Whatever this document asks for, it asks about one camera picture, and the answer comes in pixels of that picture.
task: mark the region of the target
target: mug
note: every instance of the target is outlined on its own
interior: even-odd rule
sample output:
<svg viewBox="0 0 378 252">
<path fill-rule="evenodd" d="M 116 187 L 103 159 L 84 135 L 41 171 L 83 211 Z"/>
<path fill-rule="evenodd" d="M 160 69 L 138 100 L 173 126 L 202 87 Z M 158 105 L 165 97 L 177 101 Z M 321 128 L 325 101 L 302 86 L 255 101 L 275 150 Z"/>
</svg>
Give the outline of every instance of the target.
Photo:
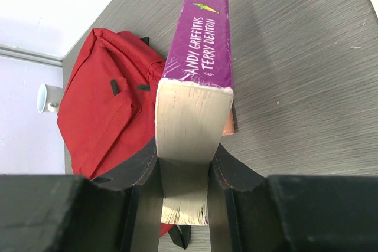
<svg viewBox="0 0 378 252">
<path fill-rule="evenodd" d="M 62 88 L 41 84 L 37 95 L 38 112 L 58 112 L 62 97 Z"/>
</svg>

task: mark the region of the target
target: yellow crocodile illustration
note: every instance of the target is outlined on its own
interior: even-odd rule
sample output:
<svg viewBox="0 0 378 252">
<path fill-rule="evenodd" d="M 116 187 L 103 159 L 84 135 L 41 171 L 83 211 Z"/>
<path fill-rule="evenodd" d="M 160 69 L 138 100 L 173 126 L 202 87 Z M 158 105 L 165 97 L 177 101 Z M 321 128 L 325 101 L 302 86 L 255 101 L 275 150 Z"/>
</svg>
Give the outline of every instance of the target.
<svg viewBox="0 0 378 252">
<path fill-rule="evenodd" d="M 207 5 L 204 5 L 204 4 L 202 4 L 202 3 L 193 3 L 193 4 L 194 4 L 195 6 L 197 6 L 197 7 L 200 7 L 201 10 L 202 10 L 202 9 L 205 9 L 205 10 L 208 10 L 208 11 L 210 11 L 210 12 L 214 12 L 214 13 L 218 13 L 218 14 L 219 14 L 219 11 L 216 11 L 215 9 L 213 9 L 213 8 L 207 6 Z"/>
</svg>

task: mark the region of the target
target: gray metal strip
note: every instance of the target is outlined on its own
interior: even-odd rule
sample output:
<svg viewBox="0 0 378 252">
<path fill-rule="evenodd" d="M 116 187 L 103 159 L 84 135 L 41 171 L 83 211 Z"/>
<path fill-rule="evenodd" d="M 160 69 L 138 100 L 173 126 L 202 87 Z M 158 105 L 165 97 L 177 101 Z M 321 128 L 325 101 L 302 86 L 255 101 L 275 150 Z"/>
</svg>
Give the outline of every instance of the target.
<svg viewBox="0 0 378 252">
<path fill-rule="evenodd" d="M 63 66 L 63 59 L 61 57 L 56 57 L 42 53 L 35 53 L 32 51 L 23 50 L 21 48 L 9 47 L 6 45 L 0 45 L 0 56 L 56 67 Z"/>
</svg>

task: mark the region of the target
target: red bag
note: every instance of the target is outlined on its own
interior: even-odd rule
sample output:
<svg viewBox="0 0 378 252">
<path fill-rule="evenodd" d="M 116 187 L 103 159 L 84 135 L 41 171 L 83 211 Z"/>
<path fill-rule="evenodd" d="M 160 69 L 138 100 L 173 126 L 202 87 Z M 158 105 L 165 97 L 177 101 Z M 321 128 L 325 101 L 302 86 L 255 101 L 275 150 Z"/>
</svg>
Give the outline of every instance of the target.
<svg viewBox="0 0 378 252">
<path fill-rule="evenodd" d="M 73 67 L 57 120 L 75 174 L 97 177 L 154 137 L 155 98 L 164 64 L 131 32 L 91 31 Z M 151 91 L 138 91 L 138 85 L 149 85 Z M 161 235 L 171 227 L 163 224 Z"/>
</svg>

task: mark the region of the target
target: gray wooden surface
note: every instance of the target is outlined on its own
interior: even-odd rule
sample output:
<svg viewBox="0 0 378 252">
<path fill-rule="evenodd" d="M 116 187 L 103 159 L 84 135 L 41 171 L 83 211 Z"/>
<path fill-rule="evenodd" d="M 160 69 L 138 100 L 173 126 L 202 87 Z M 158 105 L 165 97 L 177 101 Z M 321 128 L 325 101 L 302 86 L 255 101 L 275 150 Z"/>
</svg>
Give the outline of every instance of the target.
<svg viewBox="0 0 378 252">
<path fill-rule="evenodd" d="M 93 24 L 150 36 L 163 56 L 183 0 L 113 0 Z M 378 173 L 378 24 L 369 0 L 230 0 L 239 131 L 263 175 Z M 64 82 L 83 40 L 64 60 Z M 160 251 L 178 251 L 169 237 Z M 210 251 L 207 227 L 188 251 Z"/>
</svg>

